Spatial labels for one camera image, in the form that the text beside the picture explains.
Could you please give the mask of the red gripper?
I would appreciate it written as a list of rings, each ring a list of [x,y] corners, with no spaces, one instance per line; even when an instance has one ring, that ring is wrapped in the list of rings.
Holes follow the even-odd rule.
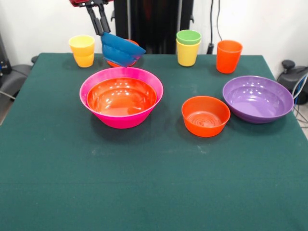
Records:
[[[104,4],[108,4],[111,1],[113,0],[69,0],[69,2],[74,7],[83,7],[83,6],[88,5],[86,8],[87,8],[88,14],[90,15],[94,30],[98,36],[101,36],[103,32],[106,32],[106,33],[111,32],[107,17],[104,11]],[[90,6],[93,4],[98,5],[99,13],[101,16],[100,20],[96,17],[94,10]]]

